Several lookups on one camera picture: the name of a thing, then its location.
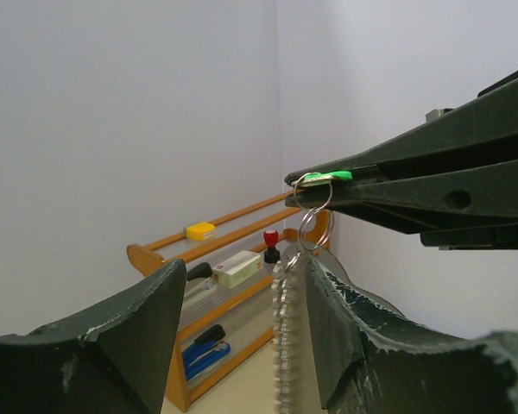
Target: floor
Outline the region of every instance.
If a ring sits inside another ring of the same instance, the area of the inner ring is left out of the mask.
[[[194,403],[189,413],[246,414],[273,413],[273,349],[270,344],[253,354],[244,364]],[[161,414],[180,411],[165,401]]]

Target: key ring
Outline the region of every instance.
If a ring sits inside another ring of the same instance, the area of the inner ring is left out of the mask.
[[[328,242],[328,239],[330,238],[330,235],[332,234],[332,231],[334,230],[334,212],[328,210],[328,225],[326,226],[325,232],[322,234],[322,236],[319,238],[319,240],[313,244],[312,248],[308,248],[305,244],[306,240],[306,228],[309,225],[309,223],[321,212],[322,210],[319,209],[313,209],[309,210],[305,216],[303,217],[303,220],[301,221],[300,229],[298,231],[297,241],[300,244],[301,250],[311,253],[314,252],[317,248],[320,246],[324,246],[326,242]]]
[[[294,199],[295,199],[295,203],[302,210],[306,210],[306,208],[303,207],[300,204],[300,202],[298,201],[298,199],[297,199],[297,190],[298,190],[299,186],[301,185],[301,183],[303,183],[303,181],[311,174],[318,174],[318,172],[307,172],[307,173],[303,174],[300,177],[300,179],[298,179],[295,182],[295,186],[294,186]],[[287,263],[287,265],[286,265],[286,267],[284,269],[284,273],[287,273],[290,270],[292,270],[292,268],[294,268],[294,266],[297,264],[297,262],[300,259],[300,257],[301,257],[303,252],[311,253],[311,252],[315,251],[317,248],[319,248],[319,246],[323,246],[328,241],[328,239],[330,238],[330,235],[332,234],[332,231],[334,229],[334,223],[335,223],[333,211],[328,211],[328,213],[329,213],[328,225],[326,226],[326,229],[325,229],[325,232],[323,233],[323,235],[317,240],[316,243],[313,244],[313,248],[308,248],[306,246],[306,244],[305,244],[306,228],[307,228],[307,226],[332,201],[332,195],[334,193],[334,189],[332,187],[332,182],[329,181],[328,185],[330,187],[330,194],[328,195],[328,199],[326,199],[326,201],[322,205],[320,205],[319,207],[315,207],[315,208],[309,209],[307,211],[307,213],[304,215],[303,219],[301,220],[301,225],[300,225],[300,228],[298,230],[298,235],[297,235],[297,241],[298,241],[298,243],[300,245],[300,248],[298,249],[297,254],[292,259],[290,259],[290,261]]]
[[[301,183],[303,183],[303,181],[305,181],[305,179],[308,176],[314,175],[314,174],[319,174],[319,172],[306,172],[305,174],[303,174],[300,177],[300,179],[298,179],[295,182],[295,186],[294,186],[294,200],[295,200],[295,203],[297,204],[297,206],[300,209],[302,209],[302,210],[307,210],[307,209],[305,207],[303,207],[301,205],[301,203],[298,201],[298,199],[297,199],[297,189],[300,187]],[[311,209],[311,210],[318,210],[318,211],[324,210],[328,206],[328,204],[332,201],[332,196],[334,195],[334,188],[332,187],[332,183],[330,181],[328,182],[328,185],[330,186],[330,194],[328,195],[328,199],[320,207],[315,207],[314,209]]]

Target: yellow sponge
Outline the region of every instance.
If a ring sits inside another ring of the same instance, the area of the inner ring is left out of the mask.
[[[215,237],[215,226],[211,223],[195,223],[185,228],[187,239],[203,241]]]

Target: white box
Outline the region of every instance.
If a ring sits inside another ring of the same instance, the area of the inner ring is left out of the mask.
[[[259,253],[243,250],[213,268],[213,277],[229,289],[238,286],[262,268]]]

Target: orange wooden frame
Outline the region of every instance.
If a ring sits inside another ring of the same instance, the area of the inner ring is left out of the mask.
[[[254,211],[260,210],[271,204],[275,204],[283,200],[291,192],[278,195],[276,197],[269,198],[261,201],[260,203],[253,204],[244,209],[234,211],[233,213],[221,216],[215,220],[211,220],[209,223],[215,226],[227,223],[231,220],[235,220],[242,216],[245,216]],[[139,244],[131,244],[127,247],[127,255],[129,261],[143,276],[148,277],[150,274],[160,269],[166,263],[175,259],[182,259],[186,263],[197,260],[206,254],[214,252],[220,248],[223,248],[233,242],[236,242],[244,237],[251,235],[259,230],[265,229],[275,223],[278,223],[294,214],[298,213],[300,209],[286,208],[279,211],[271,216],[267,216],[261,220],[248,224],[240,229],[234,230],[227,235],[222,235],[210,241],[206,241],[203,244],[187,250],[183,254],[178,254],[174,257],[164,259],[156,250],[180,242],[185,238],[183,233],[177,233],[170,235],[164,239],[154,241],[146,246]],[[329,224],[329,217],[326,212],[321,212],[317,215],[316,223],[314,228],[306,234],[307,240],[310,242],[317,241],[324,233],[326,227]],[[297,230],[296,229],[284,229],[281,233],[281,240],[288,240],[289,242],[297,241]],[[254,252],[262,252],[267,246],[261,243],[251,250]],[[190,405],[196,401],[199,397],[210,390],[215,384],[217,384],[222,378],[233,371],[238,365],[253,355],[259,348],[273,338],[273,330],[269,329],[259,337],[257,337],[251,344],[240,351],[237,355],[233,356],[224,365],[219,367],[214,373],[205,378],[201,383],[197,384],[193,389],[188,389],[186,377],[184,373],[184,366],[182,362],[182,350],[181,343],[187,340],[189,337],[195,335],[200,330],[206,328],[222,315],[226,314],[231,309],[245,302],[249,298],[256,295],[272,283],[272,275],[266,276],[264,279],[255,283],[243,292],[237,294],[234,298],[224,302],[217,308],[212,309],[207,314],[199,318],[198,320],[190,323],[183,329],[180,329],[176,336],[174,344],[173,355],[171,358],[171,366],[169,368],[169,375],[167,378],[167,390],[165,396],[181,411],[186,412]]]

